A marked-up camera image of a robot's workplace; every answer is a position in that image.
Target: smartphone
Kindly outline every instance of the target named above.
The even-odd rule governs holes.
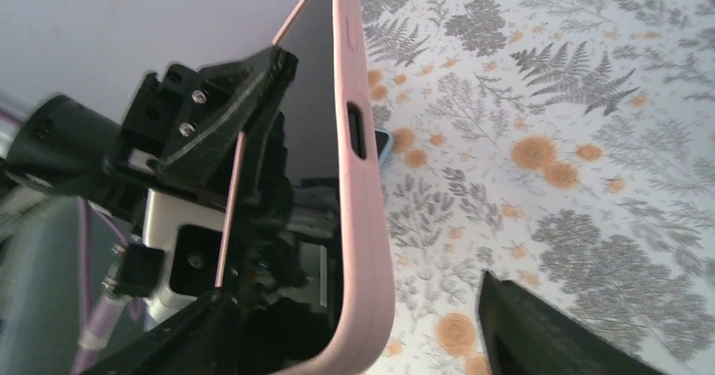
[[[384,129],[376,129],[375,142],[378,145],[379,167],[382,169],[387,164],[388,158],[390,158],[390,153],[392,152],[392,146],[395,144],[395,139],[388,131]]]

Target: charging port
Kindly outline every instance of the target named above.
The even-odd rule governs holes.
[[[365,149],[365,129],[363,124],[363,113],[360,108],[352,102],[347,103],[347,119],[350,123],[350,144],[352,150],[362,160],[368,155]]]

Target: light blue object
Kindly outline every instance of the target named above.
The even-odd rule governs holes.
[[[384,142],[384,146],[382,149],[379,148],[380,144],[380,138],[379,135],[382,134],[386,138],[386,141]],[[395,139],[392,137],[392,134],[389,131],[386,131],[384,129],[376,129],[375,130],[375,135],[378,143],[378,150],[379,150],[379,155],[378,155],[378,160],[379,160],[379,167],[380,170],[387,164],[387,160],[390,158],[390,153],[392,153],[392,147],[395,145]]]

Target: black plastic mount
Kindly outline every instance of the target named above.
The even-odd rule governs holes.
[[[142,187],[224,209],[236,140],[243,131],[247,141],[239,197],[256,197],[261,183],[275,183],[272,172],[283,175],[285,170],[278,106],[297,63],[294,55],[271,46],[197,72],[173,64],[161,81],[157,73],[149,73],[107,154],[105,169]],[[271,169],[263,171],[266,164]]]
[[[130,297],[150,297],[164,272],[166,252],[143,244],[129,243],[121,253],[112,293]]]

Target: phone side button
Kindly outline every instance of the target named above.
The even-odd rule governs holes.
[[[358,26],[350,17],[345,17],[345,32],[347,34],[347,45],[352,51],[358,51]]]

